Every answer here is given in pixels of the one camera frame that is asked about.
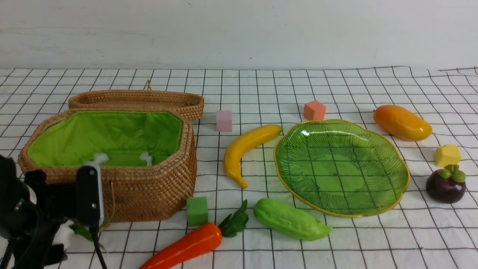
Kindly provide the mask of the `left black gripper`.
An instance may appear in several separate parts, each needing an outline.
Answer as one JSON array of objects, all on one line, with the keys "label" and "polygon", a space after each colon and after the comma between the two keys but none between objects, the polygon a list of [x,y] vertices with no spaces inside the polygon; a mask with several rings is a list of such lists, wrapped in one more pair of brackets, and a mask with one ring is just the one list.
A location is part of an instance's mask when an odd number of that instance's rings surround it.
[{"label": "left black gripper", "polygon": [[76,186],[47,184],[42,170],[17,175],[11,157],[0,161],[1,237],[7,247],[1,259],[6,269],[13,259],[14,269],[44,269],[68,259],[62,245],[53,246],[61,224],[76,218]]}]

